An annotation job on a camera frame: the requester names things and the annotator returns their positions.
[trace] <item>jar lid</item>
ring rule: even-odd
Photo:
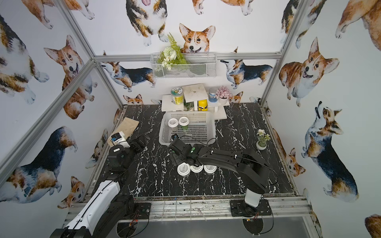
[[[179,96],[182,94],[182,88],[172,88],[171,94],[173,96]]]

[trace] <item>white lid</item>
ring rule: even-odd
[[[187,163],[182,163],[181,165],[177,166],[177,172],[181,176],[187,176],[191,172],[191,167]]]
[[[199,167],[194,166],[194,165],[191,165],[191,166],[190,166],[190,169],[191,169],[193,172],[195,172],[195,173],[199,173],[199,172],[201,172],[201,170],[202,170],[203,168],[204,168],[203,165],[200,165]]]
[[[172,127],[172,128],[178,126],[178,124],[179,124],[179,121],[178,121],[176,118],[171,118],[171,119],[168,121],[168,126],[169,126],[169,127]]]
[[[217,170],[217,166],[215,166],[215,165],[204,165],[204,170],[208,174],[212,174]]]
[[[189,119],[187,117],[180,117],[179,124],[180,126],[186,126],[189,124]]]

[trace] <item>corgi paw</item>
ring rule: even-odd
[[[49,75],[47,75],[46,73],[41,73],[41,72],[40,72],[40,77],[37,78],[37,80],[38,80],[39,82],[41,82],[41,83],[44,83],[44,82],[46,82],[46,81],[49,80]]]

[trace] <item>robotic arm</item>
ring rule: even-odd
[[[181,163],[189,165],[215,165],[239,174],[246,185],[245,202],[257,207],[262,194],[268,186],[269,164],[254,149],[226,151],[211,149],[208,146],[185,144],[178,135],[172,136],[170,158],[174,166]]]

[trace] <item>white plastic basket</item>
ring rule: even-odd
[[[151,66],[155,78],[214,78],[216,76],[217,54],[186,53],[184,57],[190,64],[174,64],[172,69],[163,67],[158,60],[160,53],[151,55]]]
[[[181,117],[187,117],[189,119],[188,129],[184,130],[179,125],[177,131],[173,131],[172,128],[168,126],[168,121],[171,118],[176,118],[177,120]],[[184,136],[181,140],[186,144],[199,144],[198,141],[202,143],[207,143],[208,140],[216,137],[216,125],[214,121],[213,113],[211,112],[166,112],[163,116],[162,123],[160,125],[159,132],[159,143],[162,145],[171,144],[171,136],[177,134],[179,137]]]

